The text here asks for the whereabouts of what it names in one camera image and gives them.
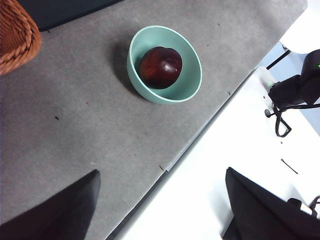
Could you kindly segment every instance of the white table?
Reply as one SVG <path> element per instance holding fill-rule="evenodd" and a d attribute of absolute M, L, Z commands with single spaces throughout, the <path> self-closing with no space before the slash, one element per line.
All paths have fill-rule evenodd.
<path fill-rule="evenodd" d="M 271 100 L 262 83 L 274 81 L 264 67 L 247 78 L 117 240 L 221 239 L 233 217 L 228 167 L 285 201 L 293 197 L 309 204 L 320 194 L 318 134 L 298 110 L 282 115 L 292 127 L 285 138 L 274 132 L 275 117 L 265 117 Z"/>
<path fill-rule="evenodd" d="M 292 52 L 308 54 L 320 49 L 320 1 L 308 0 L 308 7 L 286 31 L 280 42 Z"/>

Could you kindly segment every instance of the table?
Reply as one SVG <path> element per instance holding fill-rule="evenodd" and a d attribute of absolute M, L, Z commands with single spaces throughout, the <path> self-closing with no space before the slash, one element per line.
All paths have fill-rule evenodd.
<path fill-rule="evenodd" d="M 280 42 L 292 52 L 308 54 L 320 49 L 320 33 L 314 31 L 320 20 L 320 1 L 308 0 L 307 9 L 292 24 Z"/>
<path fill-rule="evenodd" d="M 228 167 L 284 201 L 309 205 L 319 195 L 320 137 L 299 110 L 283 114 L 292 132 L 276 136 L 276 117 L 264 114 L 268 82 L 276 81 L 264 67 L 248 77 L 115 240 L 220 240 L 233 217 Z"/>
<path fill-rule="evenodd" d="M 44 32 L 37 57 L 1 77 L 1 222 L 98 169 L 86 239 L 105 239 L 305 6 L 127 0 Z M 193 99 L 154 104 L 131 86 L 129 43 L 147 25 L 168 26 L 194 46 L 203 81 Z"/>

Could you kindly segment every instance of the bowl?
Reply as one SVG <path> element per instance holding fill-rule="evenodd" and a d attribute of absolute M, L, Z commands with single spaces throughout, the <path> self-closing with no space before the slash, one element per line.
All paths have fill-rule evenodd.
<path fill-rule="evenodd" d="M 178 79 L 165 89 L 146 86 L 138 75 L 142 57 L 147 51 L 158 46 L 175 49 L 182 58 L 182 70 Z M 202 82 L 202 68 L 196 51 L 181 34 L 165 26 L 147 26 L 133 36 L 126 68 L 137 92 L 145 99 L 158 104 L 187 101 L 198 92 Z"/>

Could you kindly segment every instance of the black object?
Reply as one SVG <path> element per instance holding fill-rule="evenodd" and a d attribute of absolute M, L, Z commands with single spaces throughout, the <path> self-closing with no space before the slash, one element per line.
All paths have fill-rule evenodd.
<path fill-rule="evenodd" d="M 120 1 L 123 0 L 19 0 L 19 3 L 42 32 Z"/>
<path fill-rule="evenodd" d="M 229 167 L 226 187 L 234 218 L 224 240 L 320 240 L 320 220 Z"/>
<path fill-rule="evenodd" d="M 1 240 L 83 240 L 100 190 L 97 170 L 0 226 Z"/>
<path fill-rule="evenodd" d="M 305 57 L 301 75 L 295 75 L 282 82 L 275 83 L 268 95 L 273 102 L 273 113 L 266 113 L 266 116 L 270 118 L 276 115 L 275 133 L 283 138 L 292 130 L 282 119 L 283 112 L 288 109 L 320 107 L 320 103 L 314 104 L 320 97 L 320 49 L 310 52 Z M 280 122 L 287 128 L 282 135 L 279 134 Z"/>
<path fill-rule="evenodd" d="M 269 70 L 270 68 L 272 68 L 274 65 L 276 65 L 278 62 L 280 62 L 282 59 L 284 59 L 286 56 L 289 55 L 289 53 L 291 53 L 291 51 L 289 49 L 287 49 L 284 54 L 282 54 L 280 57 L 278 57 L 275 61 L 273 61 L 269 66 L 266 67 L 267 70 Z"/>

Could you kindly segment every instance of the bowl rim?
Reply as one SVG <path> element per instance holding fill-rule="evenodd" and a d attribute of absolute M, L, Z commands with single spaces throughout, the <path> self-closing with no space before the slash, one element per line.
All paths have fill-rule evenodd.
<path fill-rule="evenodd" d="M 145 31 L 145 30 L 147 30 L 147 29 L 151 29 L 151 28 L 161 28 L 161 29 L 166 29 L 166 30 L 169 30 L 169 31 L 173 32 L 174 34 L 176 34 L 176 35 L 178 35 L 180 38 L 182 38 L 182 39 L 189 45 L 189 47 L 191 48 L 191 50 L 193 51 L 193 53 L 194 53 L 194 55 L 195 55 L 195 57 L 196 57 L 196 59 L 197 59 L 197 62 L 198 62 L 198 64 L 199 64 L 199 68 L 200 68 L 200 80 L 199 80 L 199 83 L 198 83 L 198 86 L 197 86 L 196 90 L 195 90 L 194 93 L 191 94 L 189 97 L 184 98 L 184 99 L 180 99 L 180 100 L 165 98 L 165 97 L 163 97 L 163 96 L 160 96 L 160 95 L 156 94 L 154 91 L 152 91 L 152 90 L 151 90 L 147 85 L 145 85 L 144 82 L 140 79 L 140 77 L 139 77 L 139 75 L 138 75 L 138 73 L 137 73 L 137 71 L 136 71 L 136 68 L 135 68 L 133 59 L 132 59 L 132 47 L 133 47 L 133 44 L 134 44 L 137 36 L 138 36 L 141 32 L 143 32 L 143 31 Z M 185 101 L 191 99 L 193 96 L 195 96 L 195 95 L 197 94 L 197 92 L 199 91 L 200 86 L 201 86 L 201 84 L 202 84 L 202 66 L 201 66 L 201 62 L 200 62 L 200 59 L 199 59 L 199 57 L 198 57 L 198 54 L 197 54 L 197 52 L 195 51 L 194 47 L 190 44 L 190 42 L 189 42 L 184 36 L 182 36 L 182 35 L 181 35 L 180 33 L 178 33 L 177 31 L 175 31 L 175 30 L 173 30 L 173 29 L 171 29 L 171 28 L 169 28 L 169 27 L 166 27 L 166 26 L 150 25 L 150 26 L 146 26 L 146 27 L 140 29 L 139 31 L 137 31 L 136 34 L 133 36 L 133 38 L 132 38 L 132 40 L 131 40 L 131 43 L 130 43 L 130 47 L 129 47 L 129 60 L 130 60 L 130 65 L 131 65 L 131 67 L 132 67 L 132 69 L 133 69 L 133 73 L 134 73 L 135 77 L 138 79 L 138 81 L 140 82 L 140 84 L 141 84 L 149 93 L 151 93 L 151 94 L 154 95 L 155 97 L 157 97 L 157 98 L 159 98 L 159 99 L 161 99 L 161 100 L 163 100 L 163 101 L 166 101 L 166 102 L 171 102 L 171 103 L 181 103 L 181 102 L 185 102 Z"/>

